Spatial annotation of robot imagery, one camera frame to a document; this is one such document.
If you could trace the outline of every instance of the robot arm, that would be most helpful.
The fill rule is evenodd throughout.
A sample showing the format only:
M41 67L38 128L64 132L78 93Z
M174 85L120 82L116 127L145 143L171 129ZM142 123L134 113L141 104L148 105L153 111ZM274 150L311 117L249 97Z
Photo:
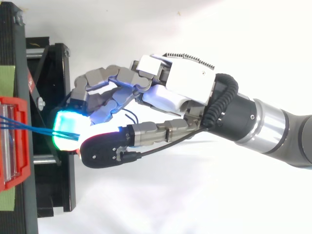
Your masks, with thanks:
M106 98L88 91L115 83ZM214 67L186 54L143 56L131 69L109 66L78 77L68 108L107 122L131 100L183 116L155 124L144 122L96 135L80 147L83 163L104 168L132 162L186 138L209 131L296 167L312 166L312 118L294 116L260 100L238 94L236 81L215 74ZM150 152L128 152L128 146L170 142Z

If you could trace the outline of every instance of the blue light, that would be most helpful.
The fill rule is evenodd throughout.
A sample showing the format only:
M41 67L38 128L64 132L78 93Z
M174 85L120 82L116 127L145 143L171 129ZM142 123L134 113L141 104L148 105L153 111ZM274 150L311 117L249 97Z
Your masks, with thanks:
M83 134L91 125L87 116L71 111L59 111L55 117L54 131ZM53 137L53 143L59 150L72 151L79 148L79 143L74 140Z

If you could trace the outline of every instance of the green tape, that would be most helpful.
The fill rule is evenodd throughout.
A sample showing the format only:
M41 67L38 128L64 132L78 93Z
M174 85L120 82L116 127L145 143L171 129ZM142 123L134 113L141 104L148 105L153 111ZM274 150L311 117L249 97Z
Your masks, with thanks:
M12 97L15 66L0 66L0 96ZM0 211L14 211L15 187L0 192Z
M0 66L0 96L12 97L15 66Z
M0 193L0 211L14 211L15 187Z

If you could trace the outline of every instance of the black coiled cable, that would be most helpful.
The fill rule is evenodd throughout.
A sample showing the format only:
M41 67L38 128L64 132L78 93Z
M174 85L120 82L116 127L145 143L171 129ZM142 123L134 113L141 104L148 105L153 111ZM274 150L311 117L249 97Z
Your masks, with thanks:
M223 94L212 103L204 113L201 125L208 130L213 129L222 112L225 112L228 105L234 99L238 92L238 84L236 80L227 74L216 74L216 81L220 81L227 85Z

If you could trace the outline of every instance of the white background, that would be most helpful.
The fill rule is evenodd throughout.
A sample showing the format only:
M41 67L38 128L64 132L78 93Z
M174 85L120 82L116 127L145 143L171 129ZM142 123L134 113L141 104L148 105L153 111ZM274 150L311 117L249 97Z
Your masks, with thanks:
M312 114L310 0L14 2L25 10L27 36L71 49L72 81L144 54L189 53L232 75L251 98ZM173 118L129 109L140 121ZM114 121L129 123L123 114ZM78 158L75 166L77 207L39 219L40 234L311 233L312 171L210 134L119 167L89 169Z

